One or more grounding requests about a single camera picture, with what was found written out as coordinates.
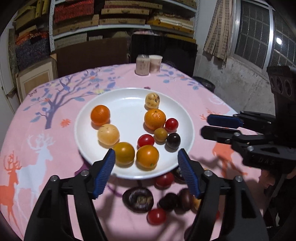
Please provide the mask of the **person right hand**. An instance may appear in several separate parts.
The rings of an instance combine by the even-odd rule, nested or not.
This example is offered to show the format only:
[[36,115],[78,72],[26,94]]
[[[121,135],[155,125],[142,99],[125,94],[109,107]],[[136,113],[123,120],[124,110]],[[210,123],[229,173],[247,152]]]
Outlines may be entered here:
[[262,170],[259,177],[259,183],[264,187],[264,189],[267,189],[269,186],[273,186],[275,184],[275,178],[269,171]]

